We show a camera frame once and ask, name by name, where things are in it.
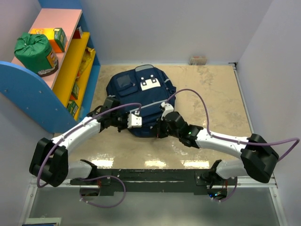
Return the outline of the green box on lower shelf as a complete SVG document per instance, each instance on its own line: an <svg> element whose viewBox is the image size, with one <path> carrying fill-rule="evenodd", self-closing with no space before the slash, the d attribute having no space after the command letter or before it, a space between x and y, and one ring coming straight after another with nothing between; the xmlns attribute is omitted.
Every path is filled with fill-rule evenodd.
<svg viewBox="0 0 301 226"><path fill-rule="evenodd" d="M77 100L79 97L79 86L77 82L74 82L71 95L70 95L70 100Z"/></svg>

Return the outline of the yellow green carton box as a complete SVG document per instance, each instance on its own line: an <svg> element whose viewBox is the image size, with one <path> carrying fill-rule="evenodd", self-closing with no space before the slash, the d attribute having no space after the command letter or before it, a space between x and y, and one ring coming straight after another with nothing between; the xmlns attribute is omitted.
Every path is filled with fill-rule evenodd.
<svg viewBox="0 0 301 226"><path fill-rule="evenodd" d="M56 53L63 53L66 50L68 41L62 28L33 28L30 34L44 34Z"/></svg>

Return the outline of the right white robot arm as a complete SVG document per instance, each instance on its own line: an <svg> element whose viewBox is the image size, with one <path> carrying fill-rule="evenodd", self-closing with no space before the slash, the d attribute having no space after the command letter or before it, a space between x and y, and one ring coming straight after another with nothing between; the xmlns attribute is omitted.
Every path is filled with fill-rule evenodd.
<svg viewBox="0 0 301 226"><path fill-rule="evenodd" d="M279 159L276 151L257 134L251 137L209 134L201 126L188 124L178 112L157 119L151 131L157 138L172 136L187 147L211 149L234 156L236 159L233 161L216 161L205 176L215 185L240 176L250 176L258 182L267 183Z"/></svg>

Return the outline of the yellow snack bag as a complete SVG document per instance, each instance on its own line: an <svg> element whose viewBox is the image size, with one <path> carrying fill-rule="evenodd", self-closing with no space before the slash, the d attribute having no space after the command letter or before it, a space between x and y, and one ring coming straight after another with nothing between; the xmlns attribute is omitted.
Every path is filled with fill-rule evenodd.
<svg viewBox="0 0 301 226"><path fill-rule="evenodd" d="M89 47L85 48L81 63L79 65L79 70L77 72L76 80L78 80L81 77L83 72L88 67L89 63L92 61L94 52L95 52L94 48L89 48Z"/></svg>

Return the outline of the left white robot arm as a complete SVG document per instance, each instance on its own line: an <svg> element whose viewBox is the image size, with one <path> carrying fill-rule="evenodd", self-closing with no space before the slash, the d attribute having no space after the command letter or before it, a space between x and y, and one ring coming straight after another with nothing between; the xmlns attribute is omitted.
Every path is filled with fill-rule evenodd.
<svg viewBox="0 0 301 226"><path fill-rule="evenodd" d="M87 185L97 181L96 166L89 161L70 161L76 148L104 129L114 126L119 130L128 128L129 112L120 102L108 97L103 105L89 112L83 120L67 132L52 139L38 141L29 172L46 185L57 187L66 179L81 178Z"/></svg>

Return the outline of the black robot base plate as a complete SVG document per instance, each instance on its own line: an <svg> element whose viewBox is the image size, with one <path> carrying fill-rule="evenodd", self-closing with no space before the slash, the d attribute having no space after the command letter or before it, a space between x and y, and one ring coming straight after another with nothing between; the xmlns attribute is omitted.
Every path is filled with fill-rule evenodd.
<svg viewBox="0 0 301 226"><path fill-rule="evenodd" d="M112 196L115 192L192 193L224 198L236 179L221 179L211 169L96 169L89 181L72 179L80 192Z"/></svg>

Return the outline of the blue pink yellow shelf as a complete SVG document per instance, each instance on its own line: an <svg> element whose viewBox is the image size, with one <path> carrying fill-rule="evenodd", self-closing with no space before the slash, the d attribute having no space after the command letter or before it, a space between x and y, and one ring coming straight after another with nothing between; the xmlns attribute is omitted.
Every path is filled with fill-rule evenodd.
<svg viewBox="0 0 301 226"><path fill-rule="evenodd" d="M0 64L0 92L19 110L49 133L63 133L89 112L100 72L92 52L86 69L79 70L83 56L94 48L80 0L42 0L32 28L61 28L64 51L50 52L32 67L14 58Z"/></svg>

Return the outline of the green wrapped round package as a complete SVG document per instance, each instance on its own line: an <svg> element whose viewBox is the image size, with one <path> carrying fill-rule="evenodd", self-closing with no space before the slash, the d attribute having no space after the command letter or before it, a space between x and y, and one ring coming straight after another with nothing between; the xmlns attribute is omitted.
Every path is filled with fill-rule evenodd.
<svg viewBox="0 0 301 226"><path fill-rule="evenodd" d="M54 74L59 67L56 53L44 34L23 33L17 39L15 57L40 77Z"/></svg>

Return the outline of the small box at back wall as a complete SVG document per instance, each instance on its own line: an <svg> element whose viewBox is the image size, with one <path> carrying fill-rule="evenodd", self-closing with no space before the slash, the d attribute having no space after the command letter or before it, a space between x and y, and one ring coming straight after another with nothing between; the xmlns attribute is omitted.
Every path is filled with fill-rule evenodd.
<svg viewBox="0 0 301 226"><path fill-rule="evenodd" d="M205 56L192 56L189 65L206 65L207 58Z"/></svg>

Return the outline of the navy blue school backpack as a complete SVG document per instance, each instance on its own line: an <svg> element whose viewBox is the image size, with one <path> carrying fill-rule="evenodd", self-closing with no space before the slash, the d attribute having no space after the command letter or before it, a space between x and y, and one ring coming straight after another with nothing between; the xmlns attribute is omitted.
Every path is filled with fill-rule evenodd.
<svg viewBox="0 0 301 226"><path fill-rule="evenodd" d="M136 137L146 138L155 136L153 128L163 113L160 105L176 92L176 86L164 71L153 65L141 65L114 75L106 92L122 105L134 102L142 104L139 114L142 127L132 128L129 132Z"/></svg>

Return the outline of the small box on yellow shelf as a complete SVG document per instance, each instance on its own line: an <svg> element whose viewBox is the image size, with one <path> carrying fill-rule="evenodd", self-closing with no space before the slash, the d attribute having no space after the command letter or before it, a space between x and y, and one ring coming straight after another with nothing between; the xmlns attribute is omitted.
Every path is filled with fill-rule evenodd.
<svg viewBox="0 0 301 226"><path fill-rule="evenodd" d="M81 39L83 36L83 31L82 31L82 28L81 26L77 27L75 32L74 32L74 35L73 35L73 38L74 39Z"/></svg>

